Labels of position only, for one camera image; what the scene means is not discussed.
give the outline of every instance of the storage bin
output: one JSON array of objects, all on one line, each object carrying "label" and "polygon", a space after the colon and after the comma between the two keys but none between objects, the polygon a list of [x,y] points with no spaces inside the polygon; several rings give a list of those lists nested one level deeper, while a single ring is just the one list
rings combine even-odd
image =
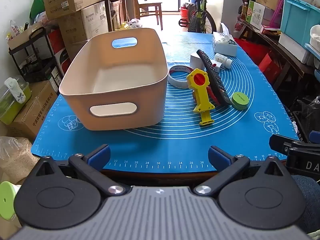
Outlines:
[{"label": "storage bin", "polygon": [[68,68],[60,93],[89,130],[150,126],[163,118],[167,77],[156,31],[127,29],[90,39]]},{"label": "storage bin", "polygon": [[320,9],[302,0],[284,0],[281,31],[303,48],[310,41],[310,29],[320,24]]},{"label": "storage bin", "polygon": [[0,89],[0,121],[9,125],[15,119],[21,108],[31,97],[29,83],[22,76],[13,77],[18,81],[20,88],[26,96],[23,104],[18,103],[6,86]]}]

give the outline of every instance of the roll of tape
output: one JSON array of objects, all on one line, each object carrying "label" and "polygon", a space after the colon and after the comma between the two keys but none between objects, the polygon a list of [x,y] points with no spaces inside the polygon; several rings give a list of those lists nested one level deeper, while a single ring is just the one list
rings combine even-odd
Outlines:
[{"label": "roll of tape", "polygon": [[176,65],[169,69],[168,82],[177,88],[188,88],[188,83],[186,80],[177,80],[171,76],[171,74],[176,71],[183,71],[190,74],[193,71],[193,68],[183,65]]}]

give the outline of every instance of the tissue box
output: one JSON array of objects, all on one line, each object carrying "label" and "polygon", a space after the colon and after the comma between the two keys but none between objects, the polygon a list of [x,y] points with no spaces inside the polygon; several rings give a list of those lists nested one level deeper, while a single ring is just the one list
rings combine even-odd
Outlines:
[{"label": "tissue box", "polygon": [[213,49],[215,53],[220,53],[227,56],[235,57],[237,54],[238,46],[230,35],[229,41],[223,41],[223,33],[213,33]]}]

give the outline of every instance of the yellow plastic tool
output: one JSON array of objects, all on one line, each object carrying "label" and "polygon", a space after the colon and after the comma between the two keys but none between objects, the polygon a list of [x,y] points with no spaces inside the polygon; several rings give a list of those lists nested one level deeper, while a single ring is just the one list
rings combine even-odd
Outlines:
[{"label": "yellow plastic tool", "polygon": [[193,110],[194,113],[201,113],[200,125],[213,123],[211,119],[210,110],[214,109],[214,105],[210,103],[207,86],[209,86],[208,74],[196,68],[187,76],[188,87],[193,89],[196,97],[197,106]]}]

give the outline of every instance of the red bucket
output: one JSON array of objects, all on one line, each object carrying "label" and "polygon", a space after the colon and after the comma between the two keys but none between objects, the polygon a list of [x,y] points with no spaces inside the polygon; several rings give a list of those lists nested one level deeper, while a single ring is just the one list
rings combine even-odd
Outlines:
[{"label": "red bucket", "polygon": [[183,18],[188,18],[188,9],[180,7],[180,15]]}]

